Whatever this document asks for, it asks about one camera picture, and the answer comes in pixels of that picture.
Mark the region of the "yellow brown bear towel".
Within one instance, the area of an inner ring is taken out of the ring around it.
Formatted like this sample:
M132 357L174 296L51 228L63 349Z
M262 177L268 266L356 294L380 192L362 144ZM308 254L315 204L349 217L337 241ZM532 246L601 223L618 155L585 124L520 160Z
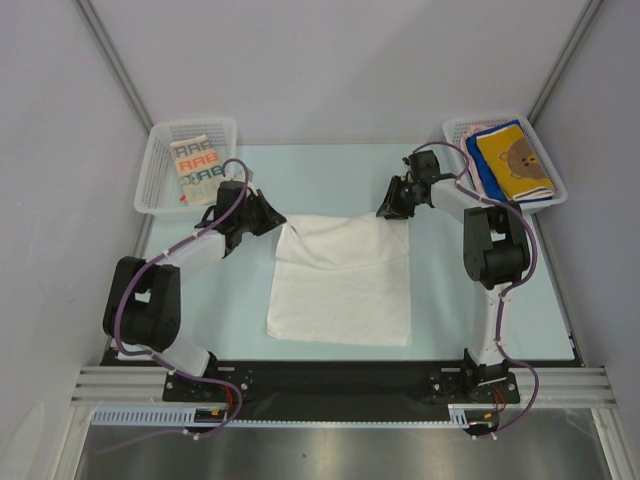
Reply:
M479 132L475 142L508 200L531 202L554 195L554 185L519 123Z

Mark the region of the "white towel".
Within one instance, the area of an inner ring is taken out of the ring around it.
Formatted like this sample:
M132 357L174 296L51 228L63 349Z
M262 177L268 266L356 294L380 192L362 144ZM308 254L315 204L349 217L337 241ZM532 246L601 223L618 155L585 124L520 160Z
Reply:
M411 342L409 225L373 213L292 215L282 227L267 312L280 340Z

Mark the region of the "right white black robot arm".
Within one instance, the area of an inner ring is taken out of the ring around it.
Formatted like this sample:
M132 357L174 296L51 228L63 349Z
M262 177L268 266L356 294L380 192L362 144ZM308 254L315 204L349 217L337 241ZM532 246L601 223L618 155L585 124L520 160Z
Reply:
M456 219L463 228L462 260L475 287L471 345L464 351L453 380L438 375L431 389L442 396L487 403L509 383L504 351L507 296L526 282L537 263L531 228L518 205L486 199L465 188L452 173L441 171L430 150L403 159L407 173L391 178L376 215L386 220L406 220L427 205Z

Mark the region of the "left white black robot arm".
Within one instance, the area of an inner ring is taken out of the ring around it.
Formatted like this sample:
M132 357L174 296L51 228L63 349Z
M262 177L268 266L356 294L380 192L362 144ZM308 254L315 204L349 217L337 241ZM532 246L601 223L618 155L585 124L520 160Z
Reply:
M261 190L224 181L192 233L156 257L121 258L115 267L103 330L126 356L150 356L186 375L185 388L199 400L214 397L220 376L216 357L181 328L182 290L188 279L229 256L244 234L264 235L286 223Z

